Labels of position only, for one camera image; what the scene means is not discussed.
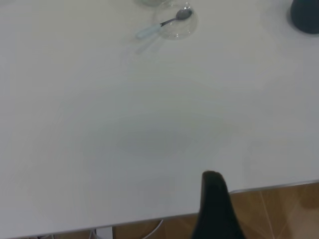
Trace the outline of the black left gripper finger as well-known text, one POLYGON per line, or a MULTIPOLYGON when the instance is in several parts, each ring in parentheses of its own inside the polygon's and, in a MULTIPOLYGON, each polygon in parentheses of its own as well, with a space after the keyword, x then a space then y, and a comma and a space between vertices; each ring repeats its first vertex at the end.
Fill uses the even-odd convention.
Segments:
POLYGON ((201 201, 193 239, 244 239, 223 176, 215 171, 202 174, 201 201))

